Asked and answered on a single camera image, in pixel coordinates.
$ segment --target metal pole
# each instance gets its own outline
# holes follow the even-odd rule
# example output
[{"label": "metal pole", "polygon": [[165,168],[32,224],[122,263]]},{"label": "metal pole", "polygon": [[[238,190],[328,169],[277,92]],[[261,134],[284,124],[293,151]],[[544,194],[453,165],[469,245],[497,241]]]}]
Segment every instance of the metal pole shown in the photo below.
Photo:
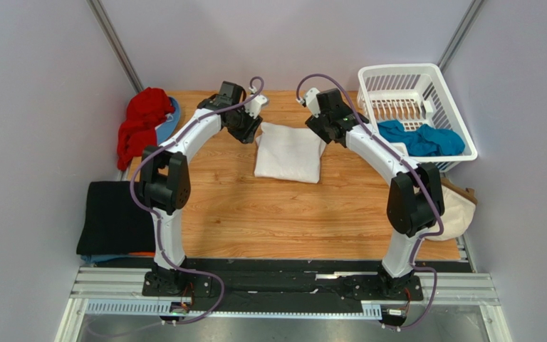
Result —
[{"label": "metal pole", "polygon": [[461,43],[463,43],[467,32],[472,27],[474,21],[476,21],[476,17],[480,13],[480,10],[482,9],[482,6],[485,2],[486,0],[473,0],[472,3],[469,5],[469,8],[465,12],[463,19],[461,20],[461,23],[457,27],[457,30],[454,32],[454,35],[449,42],[449,45],[447,46],[446,50],[444,50],[444,53],[442,54],[442,57],[438,62],[438,66],[440,67],[440,70],[442,72],[445,72],[448,68],[452,58],[459,50],[459,46],[461,45]]},{"label": "metal pole", "polygon": [[111,47],[113,48],[113,52],[115,52],[115,55],[118,57],[118,60],[120,61],[120,64],[122,64],[122,67],[124,68],[124,72],[126,72],[126,76],[128,77],[128,80],[130,81],[130,84],[132,84],[132,87],[135,89],[137,93],[141,92],[143,89],[143,84],[141,83],[141,80],[139,79],[139,75],[137,74],[137,71],[132,67],[132,64],[130,62],[130,59],[128,58],[128,55],[126,54],[126,51],[124,51],[124,47],[122,46],[122,43],[120,42],[120,39],[118,38],[118,35],[115,32],[115,29],[113,28],[113,25],[111,24],[111,20],[109,20],[109,16],[107,15],[107,12],[105,11],[105,7],[103,7],[103,3],[101,0],[86,0],[88,2],[88,5],[90,5],[90,8],[93,10],[93,13],[103,30],[103,33],[107,37],[107,40],[109,40],[109,44],[111,44]]}]

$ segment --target wooden tabletop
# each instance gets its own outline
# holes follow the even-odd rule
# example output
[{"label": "wooden tabletop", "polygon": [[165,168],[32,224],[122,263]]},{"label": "wooden tabletop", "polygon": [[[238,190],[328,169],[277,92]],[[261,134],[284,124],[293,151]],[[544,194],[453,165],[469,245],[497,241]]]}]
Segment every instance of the wooden tabletop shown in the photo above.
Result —
[{"label": "wooden tabletop", "polygon": [[[215,91],[168,92],[179,101],[179,127]],[[304,128],[310,113],[293,91],[264,91],[265,122]],[[331,143],[318,184],[254,177],[256,144],[226,130],[189,165],[192,193],[183,213],[183,246],[190,257],[382,259],[393,228],[385,208],[389,188],[354,152]],[[130,175],[140,162],[136,157]],[[421,260],[459,259],[455,240],[426,241]]]}]

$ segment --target plastic basket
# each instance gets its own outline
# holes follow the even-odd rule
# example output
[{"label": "plastic basket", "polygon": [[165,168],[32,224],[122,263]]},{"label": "plastic basket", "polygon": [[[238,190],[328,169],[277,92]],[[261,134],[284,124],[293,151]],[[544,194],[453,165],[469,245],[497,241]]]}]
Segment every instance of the plastic basket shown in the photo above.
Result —
[{"label": "plastic basket", "polygon": [[459,114],[440,69],[434,64],[390,64],[367,66],[358,72],[358,106],[375,122],[399,120],[405,130],[423,124],[453,130],[465,143],[461,155],[412,157],[433,162],[446,172],[460,162],[478,156],[472,137]]}]

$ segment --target black folded garment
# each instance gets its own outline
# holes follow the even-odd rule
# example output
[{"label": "black folded garment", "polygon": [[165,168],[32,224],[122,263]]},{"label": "black folded garment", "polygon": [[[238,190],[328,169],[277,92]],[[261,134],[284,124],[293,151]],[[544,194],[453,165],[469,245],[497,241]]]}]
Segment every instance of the black folded garment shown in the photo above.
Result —
[{"label": "black folded garment", "polygon": [[154,252],[151,214],[130,197],[130,182],[92,182],[86,221],[75,252],[79,255]]}]

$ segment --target white wall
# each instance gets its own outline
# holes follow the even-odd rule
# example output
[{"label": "white wall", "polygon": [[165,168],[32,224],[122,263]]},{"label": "white wall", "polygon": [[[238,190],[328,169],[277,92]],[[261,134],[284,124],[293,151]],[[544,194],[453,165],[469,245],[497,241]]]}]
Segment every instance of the white wall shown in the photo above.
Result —
[{"label": "white wall", "polygon": [[290,90],[328,73],[356,90],[363,66],[436,63],[470,0],[103,3],[146,87],[212,90],[261,75],[268,89]]},{"label": "white wall", "polygon": [[488,1],[446,73],[479,149],[468,237],[515,341],[547,341],[547,1]]},{"label": "white wall", "polygon": [[133,95],[85,1],[0,1],[0,341],[52,341]]}]

